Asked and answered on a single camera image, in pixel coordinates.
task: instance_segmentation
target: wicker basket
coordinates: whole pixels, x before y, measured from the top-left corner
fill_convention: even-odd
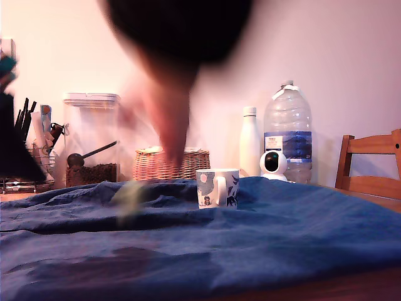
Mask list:
[[[149,149],[137,150],[133,165],[134,180],[154,179],[196,179],[196,170],[211,168],[209,152],[200,149],[186,149],[181,169],[171,168],[165,160],[165,153]]]

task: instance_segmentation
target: jug label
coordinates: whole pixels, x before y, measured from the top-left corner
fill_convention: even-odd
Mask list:
[[[288,162],[312,162],[312,132],[282,131],[264,133],[264,151],[282,151]]]

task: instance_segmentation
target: security camera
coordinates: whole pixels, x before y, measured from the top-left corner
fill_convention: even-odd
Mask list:
[[[287,170],[287,158],[280,151],[272,150],[265,152],[259,163],[263,177],[270,180],[281,180],[287,182],[284,172]]]

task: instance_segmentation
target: white water bottle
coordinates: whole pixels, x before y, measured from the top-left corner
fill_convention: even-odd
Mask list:
[[[245,107],[239,143],[239,176],[259,177],[261,175],[260,158],[261,138],[256,124],[256,108]]]

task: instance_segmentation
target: chair backrest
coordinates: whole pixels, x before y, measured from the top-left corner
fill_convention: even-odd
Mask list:
[[[373,176],[350,177],[352,154],[395,154],[401,180],[401,129],[393,130],[391,135],[361,139],[344,135],[335,185],[338,189],[401,199],[400,180]]]

